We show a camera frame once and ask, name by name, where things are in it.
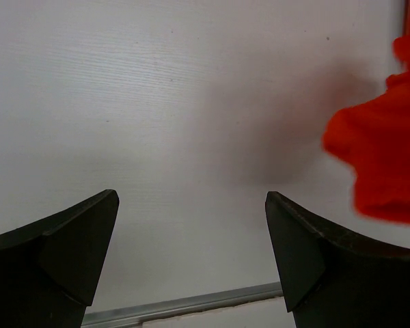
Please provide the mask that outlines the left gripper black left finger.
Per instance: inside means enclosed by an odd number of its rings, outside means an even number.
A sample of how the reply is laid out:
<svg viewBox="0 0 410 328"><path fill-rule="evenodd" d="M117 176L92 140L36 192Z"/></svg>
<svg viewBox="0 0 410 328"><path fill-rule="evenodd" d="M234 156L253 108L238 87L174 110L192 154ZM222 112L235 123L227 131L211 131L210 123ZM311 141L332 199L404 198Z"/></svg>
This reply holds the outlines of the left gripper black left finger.
<svg viewBox="0 0 410 328"><path fill-rule="evenodd" d="M104 190L0 234L0 327L80 327L91 306L120 200Z"/></svg>

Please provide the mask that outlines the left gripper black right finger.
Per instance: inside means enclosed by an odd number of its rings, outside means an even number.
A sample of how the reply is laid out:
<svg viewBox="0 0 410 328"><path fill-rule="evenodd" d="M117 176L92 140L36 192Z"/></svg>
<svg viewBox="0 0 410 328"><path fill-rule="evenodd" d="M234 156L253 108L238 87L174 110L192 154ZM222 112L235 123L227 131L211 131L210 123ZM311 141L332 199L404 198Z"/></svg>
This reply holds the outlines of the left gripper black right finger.
<svg viewBox="0 0 410 328"><path fill-rule="evenodd" d="M265 202L286 309L298 327L410 327L410 249L271 191Z"/></svg>

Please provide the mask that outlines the orange shorts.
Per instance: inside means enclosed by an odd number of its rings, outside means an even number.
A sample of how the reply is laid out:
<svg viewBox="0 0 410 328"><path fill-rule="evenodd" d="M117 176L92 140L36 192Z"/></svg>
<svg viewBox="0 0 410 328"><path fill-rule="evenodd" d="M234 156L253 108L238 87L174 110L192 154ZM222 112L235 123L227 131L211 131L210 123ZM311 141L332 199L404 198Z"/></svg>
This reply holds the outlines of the orange shorts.
<svg viewBox="0 0 410 328"><path fill-rule="evenodd" d="M335 113L322 137L324 150L355 172L355 209L401 224L410 224L410 1L406 15L392 44L405 71L386 79L382 95Z"/></svg>

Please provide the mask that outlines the aluminium table edge rail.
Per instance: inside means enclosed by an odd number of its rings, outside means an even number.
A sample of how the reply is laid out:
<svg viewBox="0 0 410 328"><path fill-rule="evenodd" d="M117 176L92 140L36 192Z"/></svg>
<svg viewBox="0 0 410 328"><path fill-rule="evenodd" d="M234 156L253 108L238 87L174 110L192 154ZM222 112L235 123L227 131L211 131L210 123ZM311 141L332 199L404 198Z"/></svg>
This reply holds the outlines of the aluminium table edge rail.
<svg viewBox="0 0 410 328"><path fill-rule="evenodd" d="M143 323L282 297L279 282L89 313L82 327L141 327Z"/></svg>

